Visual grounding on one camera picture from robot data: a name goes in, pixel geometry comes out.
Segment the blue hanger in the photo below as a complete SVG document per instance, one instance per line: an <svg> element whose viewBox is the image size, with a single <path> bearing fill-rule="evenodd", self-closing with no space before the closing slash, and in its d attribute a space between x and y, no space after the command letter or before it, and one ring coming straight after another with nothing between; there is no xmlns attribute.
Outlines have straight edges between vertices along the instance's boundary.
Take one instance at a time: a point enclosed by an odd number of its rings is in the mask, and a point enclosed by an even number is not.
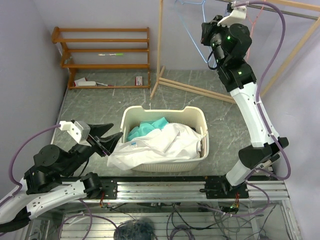
<svg viewBox="0 0 320 240"><path fill-rule="evenodd" d="M208 48L200 44L201 23L206 21L206 0L175 0L174 10L201 59L207 63Z"/></svg>

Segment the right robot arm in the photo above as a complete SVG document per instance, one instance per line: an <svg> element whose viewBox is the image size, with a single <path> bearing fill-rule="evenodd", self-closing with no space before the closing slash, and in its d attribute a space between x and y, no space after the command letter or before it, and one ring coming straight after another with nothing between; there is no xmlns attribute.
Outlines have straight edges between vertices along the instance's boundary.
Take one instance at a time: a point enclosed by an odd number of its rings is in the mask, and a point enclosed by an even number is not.
<svg viewBox="0 0 320 240"><path fill-rule="evenodd" d="M248 128L251 144L238 152L239 160L225 175L227 182L220 186L221 194L233 197L254 169L273 161L289 145L273 128L258 94L256 76L244 57L252 44L250 31L241 23L225 25L226 17L216 15L201 25L201 44L211 47L218 77L237 104Z"/></svg>

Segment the white t shirt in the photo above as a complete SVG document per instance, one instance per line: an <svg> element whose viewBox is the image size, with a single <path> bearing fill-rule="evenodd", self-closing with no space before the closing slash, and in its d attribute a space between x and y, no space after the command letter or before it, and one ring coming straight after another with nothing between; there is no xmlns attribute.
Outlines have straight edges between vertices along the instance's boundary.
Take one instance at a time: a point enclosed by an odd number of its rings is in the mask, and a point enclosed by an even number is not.
<svg viewBox="0 0 320 240"><path fill-rule="evenodd" d="M126 171L141 164L195 159L199 156L203 138L187 125L168 123L163 129L155 129L146 136L118 143L107 158L107 166Z"/></svg>

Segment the pink wire hanger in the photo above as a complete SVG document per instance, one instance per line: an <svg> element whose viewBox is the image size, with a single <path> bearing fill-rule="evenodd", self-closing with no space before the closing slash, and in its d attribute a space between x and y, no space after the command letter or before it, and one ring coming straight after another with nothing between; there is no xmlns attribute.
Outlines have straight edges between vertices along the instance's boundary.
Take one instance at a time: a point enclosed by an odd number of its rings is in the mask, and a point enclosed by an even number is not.
<svg viewBox="0 0 320 240"><path fill-rule="evenodd" d="M257 16L255 17L254 20L251 20L250 17L247 16L249 22L251 23L251 30L250 30L250 37L251 37L251 39L253 39L253 34L254 34L255 26L256 26L256 24L257 24L257 21L258 21L260 15L262 14L263 10L264 10L264 6L261 7L260 11L258 12L258 14L257 14ZM246 60L249 59L250 53L251 53L251 48L249 47L249 49L248 49L248 51L247 51L247 54L246 54Z"/></svg>

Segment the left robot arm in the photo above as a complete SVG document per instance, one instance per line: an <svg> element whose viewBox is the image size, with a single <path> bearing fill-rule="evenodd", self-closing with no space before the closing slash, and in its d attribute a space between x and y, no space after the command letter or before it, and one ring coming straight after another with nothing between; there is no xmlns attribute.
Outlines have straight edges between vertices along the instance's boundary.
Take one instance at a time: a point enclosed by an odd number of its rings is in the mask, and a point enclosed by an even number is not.
<svg viewBox="0 0 320 240"><path fill-rule="evenodd" d="M75 171L93 154L103 158L115 150L123 133L104 137L112 127L113 123L60 121L56 128L66 131L76 144L68 151L49 144L34 155L34 165L20 181L14 181L16 187L0 201L0 232L17 231L61 205L84 198L96 199L105 189L113 191L116 185L103 184L97 173L73 177Z"/></svg>

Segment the teal t shirt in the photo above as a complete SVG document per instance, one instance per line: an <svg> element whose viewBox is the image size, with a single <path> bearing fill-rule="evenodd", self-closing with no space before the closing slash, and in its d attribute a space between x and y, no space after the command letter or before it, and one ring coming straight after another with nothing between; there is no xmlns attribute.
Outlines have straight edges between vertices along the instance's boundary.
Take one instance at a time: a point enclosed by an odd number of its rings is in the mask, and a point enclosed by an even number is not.
<svg viewBox="0 0 320 240"><path fill-rule="evenodd" d="M169 122L165 117L158 120L142 121L139 126L135 126L127 135L126 141L132 141L134 138L144 137L153 130L162 130Z"/></svg>

